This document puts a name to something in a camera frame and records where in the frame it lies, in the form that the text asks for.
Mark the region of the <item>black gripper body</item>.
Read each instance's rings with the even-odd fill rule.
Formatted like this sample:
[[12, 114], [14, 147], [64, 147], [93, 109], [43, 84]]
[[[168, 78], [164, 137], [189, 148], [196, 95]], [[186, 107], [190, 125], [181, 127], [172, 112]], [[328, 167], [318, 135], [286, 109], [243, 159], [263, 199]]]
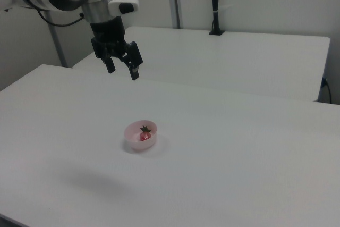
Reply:
[[125, 29], [120, 16], [107, 22], [91, 23], [90, 26], [94, 34], [91, 43], [97, 57], [125, 55]]

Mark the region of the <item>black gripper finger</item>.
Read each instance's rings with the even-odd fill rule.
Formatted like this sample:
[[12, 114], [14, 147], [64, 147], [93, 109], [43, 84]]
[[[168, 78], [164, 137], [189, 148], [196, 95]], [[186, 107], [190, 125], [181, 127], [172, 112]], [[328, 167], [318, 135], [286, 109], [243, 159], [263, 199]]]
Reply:
[[120, 57], [120, 60], [128, 67], [131, 79], [136, 80], [139, 77], [139, 66], [143, 63], [138, 46], [136, 42], [133, 41], [126, 43], [123, 49], [125, 53]]
[[113, 73], [115, 71], [115, 66], [113, 60], [111, 59], [111, 54], [106, 47], [106, 44], [97, 41], [95, 37], [91, 39], [91, 43], [96, 58], [102, 60], [102, 62], [106, 65], [108, 73]]

